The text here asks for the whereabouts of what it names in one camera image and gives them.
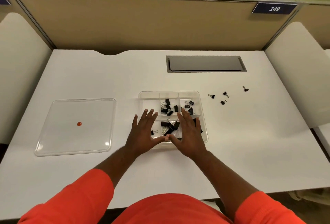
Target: gray metal panel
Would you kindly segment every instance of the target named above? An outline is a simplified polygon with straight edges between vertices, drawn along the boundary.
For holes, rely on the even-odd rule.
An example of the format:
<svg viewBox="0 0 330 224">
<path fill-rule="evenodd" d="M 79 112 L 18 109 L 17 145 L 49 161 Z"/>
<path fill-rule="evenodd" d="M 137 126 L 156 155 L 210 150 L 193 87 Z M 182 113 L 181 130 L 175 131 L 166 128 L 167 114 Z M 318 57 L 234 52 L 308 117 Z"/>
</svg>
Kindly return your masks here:
<svg viewBox="0 0 330 224">
<path fill-rule="evenodd" d="M 244 72 L 239 56 L 167 56 L 169 72 Z"/>
</svg>

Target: clear plastic box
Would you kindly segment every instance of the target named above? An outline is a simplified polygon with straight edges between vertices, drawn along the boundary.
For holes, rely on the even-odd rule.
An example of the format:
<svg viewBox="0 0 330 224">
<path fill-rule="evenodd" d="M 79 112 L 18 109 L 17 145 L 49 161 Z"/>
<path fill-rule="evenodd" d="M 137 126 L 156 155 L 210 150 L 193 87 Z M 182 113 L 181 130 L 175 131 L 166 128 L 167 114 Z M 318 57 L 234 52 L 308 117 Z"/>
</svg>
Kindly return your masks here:
<svg viewBox="0 0 330 224">
<path fill-rule="evenodd" d="M 189 101 L 194 102 L 194 105 L 189 104 L 190 108 L 193 108 L 194 111 L 192 118 L 199 118 L 203 131 L 202 138 L 204 142 L 207 142 L 208 134 L 204 120 L 202 103 L 200 95 L 197 91 L 152 91 L 139 93 L 138 116 L 142 116 L 144 109 L 148 109 L 148 111 L 150 109 L 154 109 L 154 112 L 158 112 L 158 116 L 151 128 L 151 130 L 154 131 L 154 135 L 152 137 L 157 138 L 164 134 L 163 127 L 161 126 L 162 121 L 168 121 L 173 124 L 175 121 L 179 120 L 176 112 L 173 112 L 173 114 L 170 116 L 161 112 L 161 105 L 165 103 L 166 99 L 170 100 L 171 110 L 174 111 L 173 107 L 177 105 L 179 112 L 181 112 L 181 107 L 184 108 L 186 103 L 189 104 Z M 181 125 L 179 126 L 178 130 L 175 130 L 172 134 L 175 135 L 177 138 L 182 138 Z M 162 142 L 156 145 L 154 148 L 175 148 L 175 145 L 172 142 Z"/>
<path fill-rule="evenodd" d="M 115 110 L 115 99 L 54 101 L 43 124 L 35 155 L 109 151 Z"/>
</svg>

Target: clear square lid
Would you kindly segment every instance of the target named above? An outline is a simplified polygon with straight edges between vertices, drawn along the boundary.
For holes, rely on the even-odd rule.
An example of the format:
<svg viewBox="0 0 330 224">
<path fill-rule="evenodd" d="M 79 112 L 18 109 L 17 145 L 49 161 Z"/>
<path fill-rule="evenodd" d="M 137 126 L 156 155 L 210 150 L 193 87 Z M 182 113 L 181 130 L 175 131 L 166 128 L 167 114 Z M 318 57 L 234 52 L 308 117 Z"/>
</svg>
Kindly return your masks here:
<svg viewBox="0 0 330 224">
<path fill-rule="evenodd" d="M 109 151 L 115 110 L 115 99 L 54 101 L 43 124 L 35 155 Z"/>
</svg>

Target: person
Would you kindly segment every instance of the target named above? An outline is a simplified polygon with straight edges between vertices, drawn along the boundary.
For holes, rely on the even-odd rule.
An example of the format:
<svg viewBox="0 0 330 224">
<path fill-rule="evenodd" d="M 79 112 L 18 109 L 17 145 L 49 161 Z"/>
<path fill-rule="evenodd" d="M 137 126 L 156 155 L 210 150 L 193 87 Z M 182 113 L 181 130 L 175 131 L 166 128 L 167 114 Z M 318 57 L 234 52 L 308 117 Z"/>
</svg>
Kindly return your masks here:
<svg viewBox="0 0 330 224">
<path fill-rule="evenodd" d="M 140 200 L 125 209 L 113 224 L 136 223 L 237 223 L 302 224 L 291 210 L 258 191 L 206 150 L 200 121 L 195 122 L 184 109 L 178 118 L 182 139 L 174 135 L 153 139 L 151 127 L 158 115 L 146 109 L 132 130 L 125 146 L 119 148 L 94 169 L 86 172 L 56 196 L 24 214 L 19 223 L 96 224 L 104 215 L 119 180 L 143 153 L 158 143 L 170 140 L 181 153 L 192 159 L 211 182 L 225 206 L 226 215 L 193 197 L 159 194 Z"/>
</svg>

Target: red shirt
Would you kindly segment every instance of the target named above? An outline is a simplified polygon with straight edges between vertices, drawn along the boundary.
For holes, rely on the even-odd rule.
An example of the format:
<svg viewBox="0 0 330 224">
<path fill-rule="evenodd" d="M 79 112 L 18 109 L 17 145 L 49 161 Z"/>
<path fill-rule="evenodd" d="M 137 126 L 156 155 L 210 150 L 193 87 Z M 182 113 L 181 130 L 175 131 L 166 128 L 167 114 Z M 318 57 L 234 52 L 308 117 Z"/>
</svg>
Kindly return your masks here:
<svg viewBox="0 0 330 224">
<path fill-rule="evenodd" d="M 92 169 L 44 204 L 28 211 L 19 223 L 97 224 L 113 197 L 110 177 Z M 113 224 L 232 223 L 219 211 L 182 194 L 160 194 L 129 206 Z M 250 195 L 238 208 L 237 224 L 303 224 L 291 210 L 263 192 Z"/>
</svg>

